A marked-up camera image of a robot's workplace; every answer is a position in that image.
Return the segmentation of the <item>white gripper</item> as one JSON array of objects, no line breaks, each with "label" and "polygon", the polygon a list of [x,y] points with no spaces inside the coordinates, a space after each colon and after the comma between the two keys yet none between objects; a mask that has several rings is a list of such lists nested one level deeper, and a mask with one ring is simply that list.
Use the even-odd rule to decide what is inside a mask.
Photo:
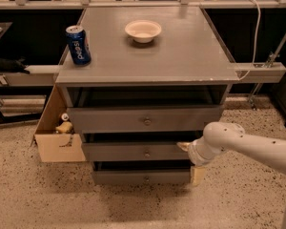
[{"label": "white gripper", "polygon": [[184,152],[188,152],[190,161],[195,165],[191,167],[191,184],[193,186],[198,186],[206,175],[206,168],[201,166],[209,164],[216,156],[227,152],[222,147],[211,146],[204,137],[196,139],[191,143],[177,142],[176,145]]}]

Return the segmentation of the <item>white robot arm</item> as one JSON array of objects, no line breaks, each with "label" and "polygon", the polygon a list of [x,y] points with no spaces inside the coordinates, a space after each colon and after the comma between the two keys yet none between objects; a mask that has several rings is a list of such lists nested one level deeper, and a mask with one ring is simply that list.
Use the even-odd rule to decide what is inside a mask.
[{"label": "white robot arm", "polygon": [[[207,165],[227,151],[235,151],[286,176],[286,140],[248,135],[235,123],[211,122],[205,126],[201,138],[176,145],[197,167]],[[281,229],[286,229],[286,208]]]}]

